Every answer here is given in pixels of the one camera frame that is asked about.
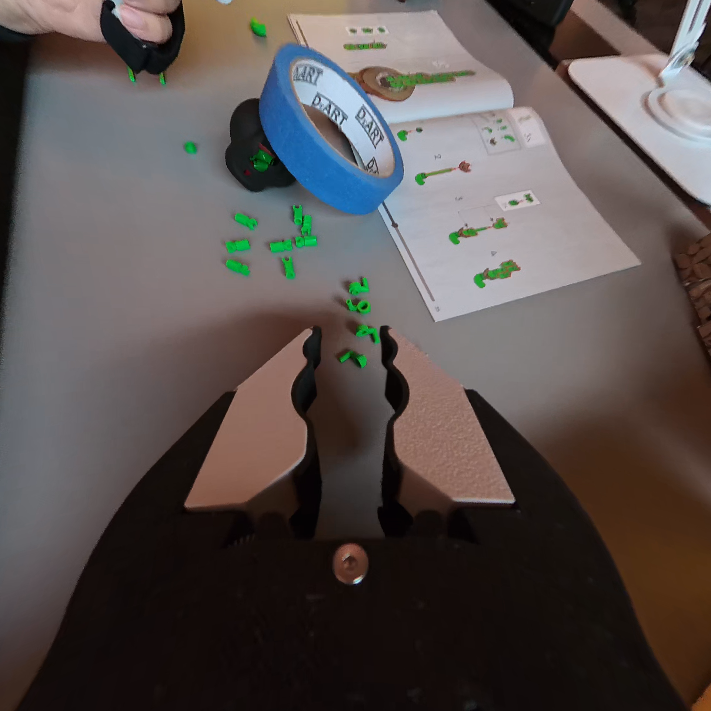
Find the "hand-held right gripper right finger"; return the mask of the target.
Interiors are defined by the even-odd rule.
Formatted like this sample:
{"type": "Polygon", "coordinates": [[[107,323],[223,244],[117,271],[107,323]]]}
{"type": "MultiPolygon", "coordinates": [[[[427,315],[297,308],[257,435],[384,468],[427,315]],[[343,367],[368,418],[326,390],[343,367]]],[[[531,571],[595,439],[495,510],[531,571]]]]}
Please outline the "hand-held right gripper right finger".
{"type": "Polygon", "coordinates": [[[386,425],[379,522],[406,535],[433,515],[448,526],[464,508],[510,508],[515,496],[466,388],[394,328],[380,329],[386,425]]]}

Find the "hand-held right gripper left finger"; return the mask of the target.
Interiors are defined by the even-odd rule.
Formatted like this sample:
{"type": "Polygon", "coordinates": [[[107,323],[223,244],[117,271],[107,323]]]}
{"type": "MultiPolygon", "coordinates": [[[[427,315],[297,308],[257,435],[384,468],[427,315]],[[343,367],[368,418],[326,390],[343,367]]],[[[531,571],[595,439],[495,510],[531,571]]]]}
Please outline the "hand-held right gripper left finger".
{"type": "Polygon", "coordinates": [[[236,387],[185,510],[238,512],[254,527],[278,516],[295,538],[314,537],[322,480],[308,409],[321,341],[306,328],[236,387]]]}

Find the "green lego pieces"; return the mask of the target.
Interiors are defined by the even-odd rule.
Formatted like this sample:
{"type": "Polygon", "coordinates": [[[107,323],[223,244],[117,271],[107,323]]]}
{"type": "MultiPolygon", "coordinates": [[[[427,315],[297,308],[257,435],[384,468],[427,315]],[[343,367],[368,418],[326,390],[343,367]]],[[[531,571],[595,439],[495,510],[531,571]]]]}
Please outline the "green lego pieces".
{"type": "MultiPolygon", "coordinates": [[[[291,252],[294,250],[305,250],[318,246],[318,238],[314,234],[313,218],[308,213],[304,212],[303,206],[294,204],[292,207],[293,224],[297,228],[298,233],[295,237],[288,237],[280,240],[274,240],[268,243],[268,249],[271,254],[279,255],[281,264],[281,272],[287,280],[295,280],[297,273],[294,264],[294,258],[291,252]]],[[[246,227],[248,230],[256,230],[258,220],[249,217],[244,213],[236,213],[234,220],[237,225],[246,227]]],[[[242,254],[251,251],[252,244],[249,238],[241,238],[237,240],[227,240],[225,249],[227,254],[242,254]]],[[[225,261],[226,268],[234,273],[241,274],[245,277],[251,275],[251,267],[241,261],[240,258],[228,257],[225,261]]],[[[348,298],[345,300],[346,308],[357,315],[367,316],[371,312],[371,302],[366,298],[370,293],[370,283],[366,276],[361,276],[355,281],[348,284],[348,298]]],[[[369,326],[367,323],[358,324],[355,330],[356,337],[369,338],[373,344],[380,344],[380,330],[374,326],[369,326]]],[[[360,369],[363,369],[368,364],[368,358],[364,353],[359,351],[347,350],[339,357],[340,363],[353,361],[360,369]]]]}

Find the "lego instruction booklet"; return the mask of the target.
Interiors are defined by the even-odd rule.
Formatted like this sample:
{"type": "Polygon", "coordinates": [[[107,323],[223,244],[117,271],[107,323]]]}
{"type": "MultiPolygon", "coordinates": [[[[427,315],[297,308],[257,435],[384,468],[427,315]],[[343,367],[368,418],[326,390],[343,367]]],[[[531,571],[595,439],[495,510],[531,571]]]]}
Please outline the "lego instruction booklet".
{"type": "Polygon", "coordinates": [[[404,176],[378,210],[435,322],[639,265],[538,113],[435,10],[288,19],[393,133],[404,176]]]}

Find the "black lego set box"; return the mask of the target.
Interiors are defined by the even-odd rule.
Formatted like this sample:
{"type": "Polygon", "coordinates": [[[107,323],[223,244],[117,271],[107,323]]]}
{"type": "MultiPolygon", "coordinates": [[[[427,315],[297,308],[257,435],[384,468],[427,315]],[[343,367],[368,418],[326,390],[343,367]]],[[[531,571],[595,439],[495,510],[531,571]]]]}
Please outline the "black lego set box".
{"type": "Polygon", "coordinates": [[[710,234],[674,254],[672,259],[698,319],[698,339],[710,357],[710,234]]]}

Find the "black rounded object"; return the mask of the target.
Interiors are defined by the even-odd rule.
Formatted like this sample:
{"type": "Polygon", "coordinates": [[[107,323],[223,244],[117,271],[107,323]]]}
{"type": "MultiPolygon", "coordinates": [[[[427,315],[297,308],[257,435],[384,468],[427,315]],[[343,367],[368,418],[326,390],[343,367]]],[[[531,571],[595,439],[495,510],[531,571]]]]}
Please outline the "black rounded object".
{"type": "Polygon", "coordinates": [[[230,144],[226,148],[225,160],[230,174],[250,192],[262,192],[268,188],[286,188],[294,184],[296,178],[277,156],[267,139],[260,119],[260,99],[251,98],[241,102],[230,118],[230,144]],[[254,170],[250,157],[259,148],[271,152],[274,164],[264,173],[254,170]]]}

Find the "blue masking tape roll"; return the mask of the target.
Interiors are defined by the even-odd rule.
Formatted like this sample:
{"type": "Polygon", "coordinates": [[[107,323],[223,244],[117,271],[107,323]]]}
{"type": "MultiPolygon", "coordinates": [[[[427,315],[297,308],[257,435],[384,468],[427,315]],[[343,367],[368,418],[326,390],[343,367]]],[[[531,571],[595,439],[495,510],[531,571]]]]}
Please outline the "blue masking tape roll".
{"type": "Polygon", "coordinates": [[[288,43],[276,52],[259,114],[267,140],[289,173],[337,210],[369,214],[403,181],[400,149],[378,108],[349,74],[314,49],[288,43]],[[359,164],[328,143],[308,109],[348,139],[359,164]]]}

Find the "white stand base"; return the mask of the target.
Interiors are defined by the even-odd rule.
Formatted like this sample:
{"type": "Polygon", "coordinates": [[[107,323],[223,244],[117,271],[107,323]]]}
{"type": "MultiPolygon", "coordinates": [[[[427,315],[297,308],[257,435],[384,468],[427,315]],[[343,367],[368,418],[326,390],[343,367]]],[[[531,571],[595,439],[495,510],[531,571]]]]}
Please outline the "white stand base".
{"type": "Polygon", "coordinates": [[[669,178],[710,205],[710,82],[691,67],[662,84],[668,57],[574,60],[573,83],[669,178]]]}

